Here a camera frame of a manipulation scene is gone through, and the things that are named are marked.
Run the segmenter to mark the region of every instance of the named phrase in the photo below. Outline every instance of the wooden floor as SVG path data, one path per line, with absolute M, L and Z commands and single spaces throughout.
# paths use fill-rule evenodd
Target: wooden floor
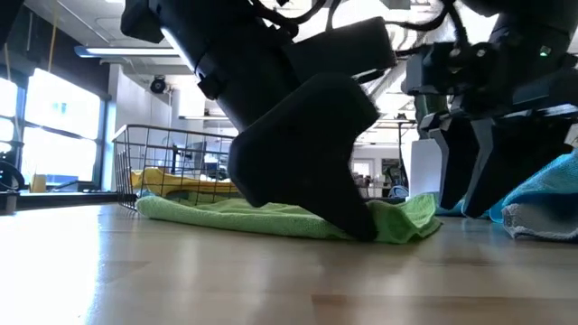
M 0 218 L 0 324 L 578 324 L 577 246 L 444 222 L 388 246 L 21 212 Z

